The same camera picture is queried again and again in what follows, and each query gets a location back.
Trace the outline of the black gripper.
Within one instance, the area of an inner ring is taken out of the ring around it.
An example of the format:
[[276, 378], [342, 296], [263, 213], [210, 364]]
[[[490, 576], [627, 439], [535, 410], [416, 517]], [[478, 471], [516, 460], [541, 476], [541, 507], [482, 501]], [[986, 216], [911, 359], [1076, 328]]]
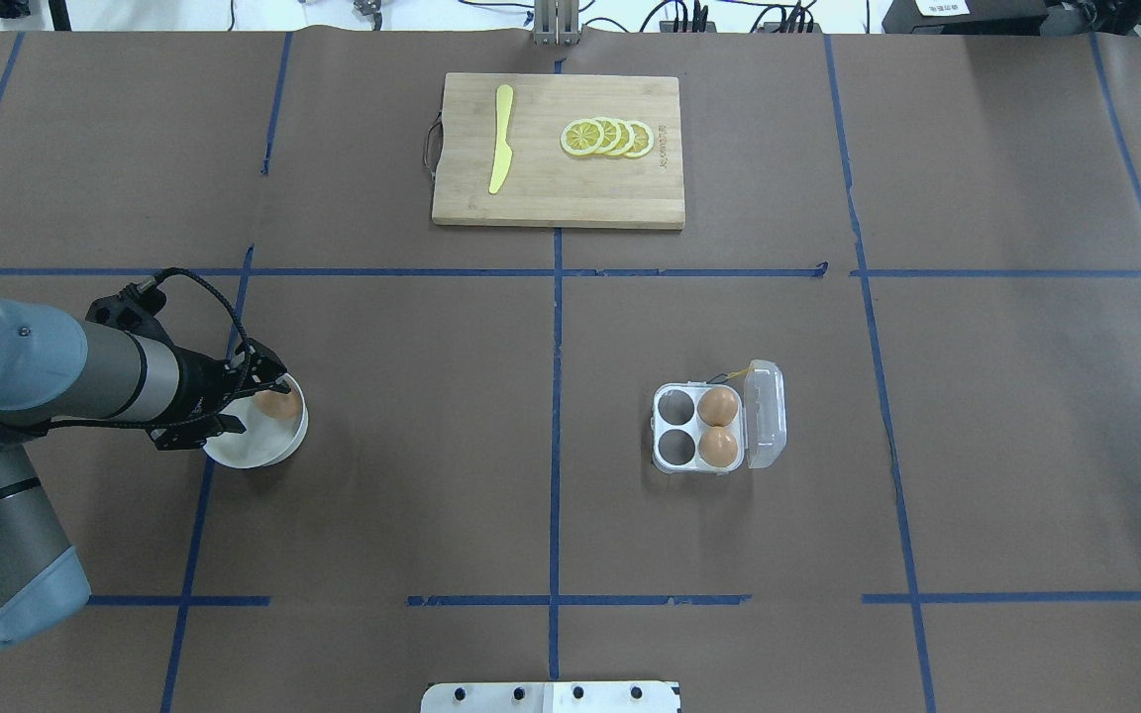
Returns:
[[[221, 435], [245, 434], [244, 421], [222, 412], [240, 387], [238, 370], [176, 345], [157, 319], [164, 303], [161, 293], [118, 293], [90, 303], [86, 364], [104, 400], [92, 418], [140, 429], [159, 451], [200, 449]], [[246, 339], [246, 394], [291, 392], [286, 374], [272, 348]]]

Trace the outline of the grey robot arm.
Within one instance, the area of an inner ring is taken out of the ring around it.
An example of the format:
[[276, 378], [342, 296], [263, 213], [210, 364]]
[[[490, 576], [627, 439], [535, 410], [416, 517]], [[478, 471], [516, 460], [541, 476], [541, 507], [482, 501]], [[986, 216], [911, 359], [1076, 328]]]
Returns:
[[149, 434], [160, 451], [199, 449], [254, 431], [236, 403], [294, 392], [280, 356], [254, 339], [240, 337], [222, 359], [173, 343], [157, 321], [164, 303], [157, 278], [94, 301], [83, 319], [0, 299], [0, 651], [91, 595], [27, 443], [107, 428]]

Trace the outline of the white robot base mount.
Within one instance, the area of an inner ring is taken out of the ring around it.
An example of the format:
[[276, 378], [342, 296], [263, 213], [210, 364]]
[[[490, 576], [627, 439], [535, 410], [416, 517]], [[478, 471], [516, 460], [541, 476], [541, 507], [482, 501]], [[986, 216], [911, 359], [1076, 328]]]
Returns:
[[680, 712], [677, 682], [659, 680], [444, 682], [421, 712]]

